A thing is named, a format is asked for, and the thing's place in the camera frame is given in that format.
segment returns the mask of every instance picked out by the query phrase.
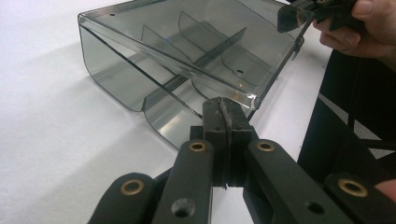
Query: transparent plastic tray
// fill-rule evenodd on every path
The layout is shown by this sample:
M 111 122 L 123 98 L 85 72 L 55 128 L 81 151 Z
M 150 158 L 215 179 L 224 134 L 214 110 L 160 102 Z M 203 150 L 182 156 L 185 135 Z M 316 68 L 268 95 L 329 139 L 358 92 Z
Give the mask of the transparent plastic tray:
M 279 32 L 285 5 L 265 0 L 136 0 L 78 15 L 84 62 L 122 104 L 144 111 L 176 147 L 201 125 L 202 103 L 228 97 L 259 108 L 311 14 Z

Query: finger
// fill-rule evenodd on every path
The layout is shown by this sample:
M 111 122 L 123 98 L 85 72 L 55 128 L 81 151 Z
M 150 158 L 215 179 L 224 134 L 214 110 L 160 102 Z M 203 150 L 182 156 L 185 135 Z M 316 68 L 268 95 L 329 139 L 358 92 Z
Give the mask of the finger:
M 396 202 L 396 179 L 381 182 L 375 187 Z
M 395 0 L 358 0 L 352 9 L 352 16 L 361 21 L 388 20 L 396 13 Z
M 331 49 L 345 50 L 351 48 L 348 44 L 345 44 L 337 38 L 334 38 L 332 35 L 328 35 L 323 32 L 320 34 L 319 41 L 322 45 L 325 45 Z
M 313 25 L 322 33 L 330 35 L 333 38 L 337 39 L 339 42 L 342 42 L 344 45 L 346 45 L 347 48 L 353 48 L 358 46 L 359 41 L 361 41 L 361 35 L 359 33 L 347 27 L 341 27 L 337 30 L 330 32 L 330 23 L 331 20 L 327 19 L 321 23 L 317 23 L 316 21 L 314 21 Z
M 396 0 L 358 0 L 351 13 L 377 40 L 396 45 Z

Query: small hole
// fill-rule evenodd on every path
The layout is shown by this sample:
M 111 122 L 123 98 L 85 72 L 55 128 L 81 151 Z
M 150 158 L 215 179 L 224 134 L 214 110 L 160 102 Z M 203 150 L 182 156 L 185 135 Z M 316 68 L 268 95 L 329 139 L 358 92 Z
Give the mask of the small hole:
M 358 186 L 356 186 L 356 185 L 354 185 L 352 183 L 346 183 L 346 187 L 348 189 L 352 190 L 352 191 L 355 191 L 355 192 L 360 192 L 361 191 L 361 189 Z
M 142 191 L 145 184 L 139 179 L 128 180 L 121 185 L 120 191 L 124 195 L 135 195 Z
M 137 190 L 139 187 L 140 187 L 140 186 L 139 186 L 138 183 L 136 183 L 136 182 L 131 182 L 131 183 L 129 183 L 129 184 L 127 184 L 127 185 L 125 186 L 125 189 L 128 190 L 128 191 L 134 191 L 134 190 Z
M 200 152 L 204 151 L 206 149 L 206 146 L 204 143 L 195 142 L 190 144 L 189 149 L 195 152 Z
M 262 144 L 260 144 L 260 147 L 270 149 L 272 146 L 269 144 L 266 144 L 266 143 L 262 143 Z
M 306 207 L 309 209 L 309 211 L 315 213 L 315 214 L 323 214 L 324 213 L 324 209 L 322 206 L 320 206 L 320 204 L 318 203 L 308 203 L 306 205 Z
M 195 212 L 195 203 L 191 199 L 176 200 L 171 207 L 175 217 L 191 217 Z
M 338 187 L 345 193 L 353 195 L 355 197 L 364 198 L 368 195 L 367 189 L 360 183 L 352 179 L 341 178 L 338 180 Z
M 195 144 L 195 145 L 192 145 L 192 148 L 199 150 L 199 149 L 202 149 L 202 145 Z
M 266 152 L 274 151 L 274 149 L 275 149 L 275 147 L 273 145 L 266 143 L 266 142 L 259 142 L 257 144 L 257 148 L 259 150 L 266 151 Z

